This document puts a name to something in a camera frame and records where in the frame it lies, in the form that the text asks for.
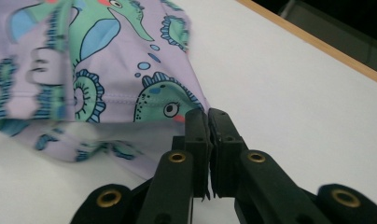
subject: lavender fabric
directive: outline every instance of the lavender fabric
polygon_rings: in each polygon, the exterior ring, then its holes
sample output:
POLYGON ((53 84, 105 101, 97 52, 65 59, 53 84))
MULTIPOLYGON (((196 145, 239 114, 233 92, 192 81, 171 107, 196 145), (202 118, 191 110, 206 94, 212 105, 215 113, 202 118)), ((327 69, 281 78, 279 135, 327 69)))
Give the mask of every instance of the lavender fabric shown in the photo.
POLYGON ((168 0, 0 0, 0 132, 64 161, 97 151, 152 177, 208 104, 168 0))

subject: bubble print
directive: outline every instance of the bubble print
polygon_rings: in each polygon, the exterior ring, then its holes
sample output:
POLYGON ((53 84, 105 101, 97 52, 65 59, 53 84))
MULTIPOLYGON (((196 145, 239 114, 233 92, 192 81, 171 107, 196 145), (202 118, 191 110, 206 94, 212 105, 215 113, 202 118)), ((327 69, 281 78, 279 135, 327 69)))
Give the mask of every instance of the bubble print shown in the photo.
POLYGON ((140 70, 147 70, 147 69, 150 68, 150 66, 151 66, 150 63, 145 63, 145 62, 142 62, 142 63, 138 64, 138 68, 140 70))
POLYGON ((157 58, 156 55, 152 54, 152 53, 148 53, 148 56, 150 56, 150 58, 152 58, 154 61, 156 61, 157 63, 161 63, 160 59, 157 58))
POLYGON ((160 50, 160 47, 157 46, 157 45, 150 45, 150 47, 156 51, 159 51, 160 50))

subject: white table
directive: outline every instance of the white table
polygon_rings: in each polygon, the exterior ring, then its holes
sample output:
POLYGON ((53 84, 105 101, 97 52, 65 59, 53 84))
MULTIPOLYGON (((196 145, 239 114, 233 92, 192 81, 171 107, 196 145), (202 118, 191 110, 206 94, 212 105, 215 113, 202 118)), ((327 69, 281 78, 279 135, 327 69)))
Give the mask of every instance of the white table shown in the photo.
MULTIPOLYGON (((233 0, 175 0, 212 107, 302 188, 340 183, 377 203, 377 82, 233 0)), ((94 189, 143 180, 106 155, 55 161, 0 134, 0 223, 69 223, 94 189)), ((233 200, 195 200, 193 223, 238 223, 233 200)))

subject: brass screw insert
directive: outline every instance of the brass screw insert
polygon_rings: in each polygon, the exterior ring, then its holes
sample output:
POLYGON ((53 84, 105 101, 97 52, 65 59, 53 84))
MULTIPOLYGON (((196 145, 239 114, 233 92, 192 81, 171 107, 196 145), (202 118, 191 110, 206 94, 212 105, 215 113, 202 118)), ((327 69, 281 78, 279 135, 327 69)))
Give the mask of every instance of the brass screw insert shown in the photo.
POLYGON ((334 189, 331 192, 334 200, 347 207, 356 208, 360 206, 360 200, 354 194, 343 189, 334 189))
POLYGON ((265 162, 265 157, 257 152, 249 153, 247 158, 253 162, 265 162))
POLYGON ((111 207, 121 200, 121 193, 116 189, 104 190, 96 199, 96 203, 100 207, 111 207))
POLYGON ((171 162, 182 162, 186 160, 186 156, 183 153, 173 153, 169 156, 169 161, 171 162))

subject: black plastic part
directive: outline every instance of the black plastic part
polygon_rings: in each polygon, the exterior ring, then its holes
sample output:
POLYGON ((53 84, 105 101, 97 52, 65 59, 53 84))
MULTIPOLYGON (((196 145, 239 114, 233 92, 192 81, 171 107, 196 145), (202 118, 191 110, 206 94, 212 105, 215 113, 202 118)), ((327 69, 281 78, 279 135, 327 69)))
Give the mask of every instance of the black plastic part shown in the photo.
POLYGON ((240 190, 247 190, 265 224, 330 223, 268 154, 248 150, 241 154, 241 163, 244 187, 240 190))
POLYGON ((185 149, 185 136, 174 136, 172 140, 171 150, 184 150, 185 149))
POLYGON ((173 150, 160 160, 137 224, 188 224, 192 213, 193 158, 173 150))
POLYGON ((124 214, 124 220, 126 220, 126 222, 124 223, 135 223, 136 219, 138 219, 139 213, 143 206, 143 202, 145 201, 148 189, 150 188, 152 181, 153 179, 151 178, 145 183, 131 190, 132 198, 130 202, 127 202, 129 203, 129 208, 127 209, 127 212, 124 214))
POLYGON ((318 191, 316 203, 333 223, 377 223, 377 205, 343 185, 323 186, 318 191))
POLYGON ((235 213, 241 224, 262 224, 264 223, 258 209, 252 203, 244 203, 238 199, 234 202, 235 213))
POLYGON ((209 136, 206 114, 201 109, 190 110, 186 114, 185 150, 194 158, 194 197, 210 197, 208 175, 212 145, 209 136))
MULTIPOLYGON (((105 201, 113 200, 113 194, 104 198, 105 201)), ((79 207, 71 224, 119 224, 133 223, 134 217, 127 211, 130 209, 131 191, 121 185, 110 184, 93 191, 87 200, 79 207), (120 200, 108 207, 98 205, 98 198, 105 192, 118 192, 120 200)))
POLYGON ((215 146, 210 161, 212 190, 220 198, 234 197, 239 183, 239 157, 247 146, 226 112, 211 108, 209 127, 215 146))

